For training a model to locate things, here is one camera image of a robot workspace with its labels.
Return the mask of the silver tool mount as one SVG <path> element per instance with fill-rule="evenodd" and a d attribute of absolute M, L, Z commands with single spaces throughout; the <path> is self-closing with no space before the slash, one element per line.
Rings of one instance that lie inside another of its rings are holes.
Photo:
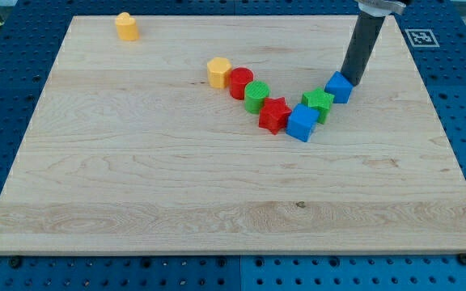
<path fill-rule="evenodd" d="M 361 11 L 373 17 L 384 17 L 391 13 L 402 15 L 407 7 L 406 3 L 392 0 L 356 0 L 356 2 Z"/>

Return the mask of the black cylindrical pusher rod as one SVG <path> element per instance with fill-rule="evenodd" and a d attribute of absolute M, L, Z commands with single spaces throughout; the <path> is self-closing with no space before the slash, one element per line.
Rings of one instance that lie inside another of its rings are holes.
<path fill-rule="evenodd" d="M 341 66 L 341 74 L 352 86 L 357 86 L 362 80 L 384 20 L 384 16 L 375 17 L 364 11 L 357 17 Z"/>

